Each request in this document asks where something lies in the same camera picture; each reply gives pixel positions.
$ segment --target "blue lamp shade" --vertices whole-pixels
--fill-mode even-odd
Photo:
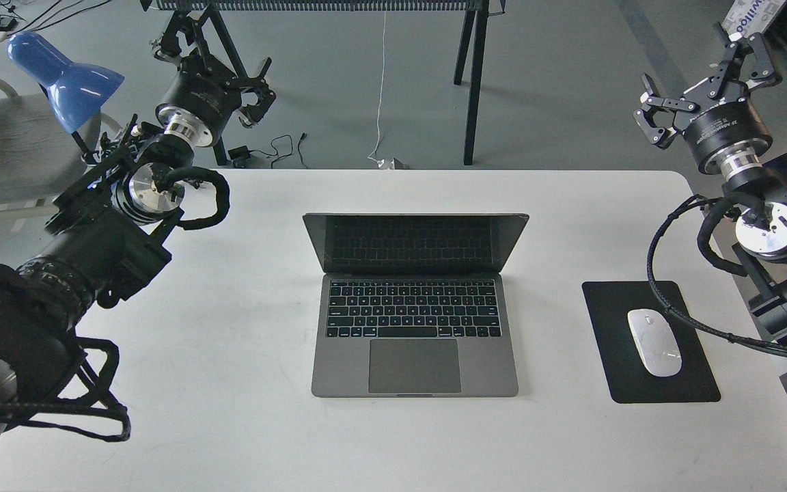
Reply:
[[[53,114],[74,133],[96,114],[123,82],[123,75],[101,66],[74,63],[35,32],[18,32],[8,56],[47,90]]]

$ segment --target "gray chair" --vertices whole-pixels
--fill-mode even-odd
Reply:
[[[44,94],[19,96],[1,80],[0,90],[6,95],[0,99],[0,205],[19,206],[0,211],[0,220],[53,215],[56,206],[44,205],[46,200],[87,171],[81,150],[54,118]],[[79,130],[91,149],[100,122],[97,114]]]

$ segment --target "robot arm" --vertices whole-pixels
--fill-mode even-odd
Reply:
[[[118,348],[108,340],[79,337],[76,326],[94,303],[113,308],[146,287],[171,261],[163,242],[175,227],[197,230],[225,218],[227,181],[193,166],[193,151],[219,143],[234,113],[247,118],[247,126],[255,124],[275,99],[262,80],[268,59],[260,75],[250,78],[234,74],[208,52],[201,31],[204,19],[211,18],[219,35],[228,39],[216,15],[213,7],[199,21],[175,13],[172,22],[187,26],[197,46],[178,59],[178,75],[156,110],[162,126],[137,124],[134,115],[117,137],[103,136],[101,160],[91,162],[91,170],[54,200],[59,212],[46,226],[53,242],[16,270],[0,265],[0,434],[14,426],[43,426],[107,441],[128,439],[127,409],[109,389]],[[234,49],[227,51],[240,68]],[[241,94],[247,92],[258,94],[256,105],[241,104]],[[181,220],[182,180],[215,187],[214,215]],[[149,234],[140,228],[154,223]],[[98,374],[85,360],[87,350],[107,356]],[[59,398],[75,376],[87,394]],[[113,418],[122,432],[102,436],[32,420],[39,413]]]
[[[749,78],[741,81],[747,56],[754,57]],[[719,270],[748,277],[759,294],[749,300],[749,311],[777,343],[722,333],[675,312],[659,290],[656,296],[668,312],[702,331],[774,355],[787,356],[787,280],[777,282],[761,262],[787,264],[787,153],[762,163],[760,156],[773,142],[749,96],[753,90],[781,81],[760,34],[727,43],[715,74],[686,90],[678,99],[659,96],[654,81],[643,75],[646,92],[634,118],[649,142],[666,149],[681,134],[703,174],[722,174],[721,199],[693,197],[673,212],[649,248],[648,275],[654,283],[652,258],[660,236],[687,209],[708,208],[697,243],[707,261]],[[659,113],[672,115],[672,125],[659,127]],[[721,258],[709,246],[713,230],[722,219],[735,220],[737,262]]]

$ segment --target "laptop trackpad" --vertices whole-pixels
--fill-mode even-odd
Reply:
[[[372,340],[369,393],[459,393],[457,340]]]

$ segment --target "laptop screen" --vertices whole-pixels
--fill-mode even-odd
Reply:
[[[327,273],[500,272],[527,215],[303,216]]]

